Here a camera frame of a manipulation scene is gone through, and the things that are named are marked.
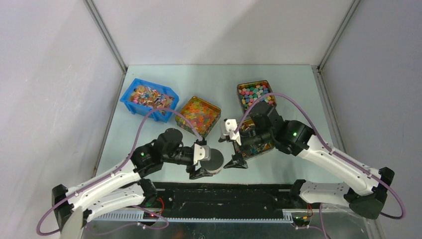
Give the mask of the gold tin with lollipops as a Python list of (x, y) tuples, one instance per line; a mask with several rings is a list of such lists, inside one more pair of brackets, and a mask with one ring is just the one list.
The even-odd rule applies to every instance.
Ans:
[[(252, 119), (247, 119), (242, 123), (240, 130), (250, 130), (255, 127)], [(271, 143), (260, 144), (248, 149), (241, 149), (239, 146), (235, 146), (234, 150), (240, 153), (246, 161), (251, 160), (259, 155), (265, 154), (273, 150), (274, 145)]]

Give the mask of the white jar lid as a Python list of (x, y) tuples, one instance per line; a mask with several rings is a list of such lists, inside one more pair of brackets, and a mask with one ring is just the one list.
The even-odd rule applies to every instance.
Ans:
[(200, 162), (201, 167), (204, 169), (218, 169), (223, 167), (224, 156), (223, 154), (214, 148), (211, 148), (211, 159), (209, 161)]

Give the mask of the clear plastic jar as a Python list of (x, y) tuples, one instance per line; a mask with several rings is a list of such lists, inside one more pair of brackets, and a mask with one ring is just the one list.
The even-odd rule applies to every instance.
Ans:
[(218, 174), (221, 170), (223, 169), (223, 167), (220, 167), (218, 169), (206, 169), (206, 172), (212, 174), (212, 175), (216, 175)]

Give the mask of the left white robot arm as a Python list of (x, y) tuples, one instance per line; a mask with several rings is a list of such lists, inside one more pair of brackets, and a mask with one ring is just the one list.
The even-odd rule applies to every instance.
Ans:
[(157, 190), (146, 176), (162, 169), (164, 163), (185, 165), (191, 180), (211, 177), (221, 170), (222, 153), (197, 140), (184, 146), (182, 133), (169, 128), (156, 139), (140, 146), (128, 158), (78, 186), (67, 188), (60, 184), (52, 189), (54, 214), (62, 231), (75, 211), (80, 210), (81, 226), (111, 211), (143, 206), (157, 202)]

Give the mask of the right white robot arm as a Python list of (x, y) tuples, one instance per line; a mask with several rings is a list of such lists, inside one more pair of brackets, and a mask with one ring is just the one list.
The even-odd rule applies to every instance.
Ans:
[(295, 208), (323, 203), (348, 207), (357, 215), (377, 219), (387, 199), (394, 171), (366, 166), (344, 152), (320, 141), (315, 131), (297, 120), (284, 120), (274, 106), (258, 103), (249, 113), (254, 126), (235, 132), (235, 119), (221, 124), (220, 142), (230, 141), (235, 149), (270, 143), (280, 152), (308, 160), (342, 180), (341, 183), (315, 183), (297, 179), (289, 192)]

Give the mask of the gold tin pastel candies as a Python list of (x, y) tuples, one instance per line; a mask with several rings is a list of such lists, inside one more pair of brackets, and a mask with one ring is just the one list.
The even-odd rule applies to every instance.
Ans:
[(243, 113), (261, 96), (272, 92), (267, 80), (242, 83), (236, 86), (237, 97)]

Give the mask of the gold tin orange gummies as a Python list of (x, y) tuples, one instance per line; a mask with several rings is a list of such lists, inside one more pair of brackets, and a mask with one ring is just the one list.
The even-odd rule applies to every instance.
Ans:
[(200, 136), (206, 138), (221, 116), (221, 109), (208, 101), (193, 96), (180, 110), (196, 129)]

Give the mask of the blue plastic candy bin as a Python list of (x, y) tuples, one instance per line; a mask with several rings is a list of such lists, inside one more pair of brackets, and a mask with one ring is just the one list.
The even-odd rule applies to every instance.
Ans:
[(159, 109), (150, 117), (167, 123), (179, 102), (179, 96), (169, 87), (135, 78), (120, 98), (132, 114), (145, 116), (151, 109)]

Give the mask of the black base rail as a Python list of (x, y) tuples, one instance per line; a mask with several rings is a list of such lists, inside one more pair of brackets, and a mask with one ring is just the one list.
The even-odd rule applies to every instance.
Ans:
[(282, 220), (286, 210), (308, 210), (291, 184), (154, 182), (155, 200), (143, 208), (168, 220)]

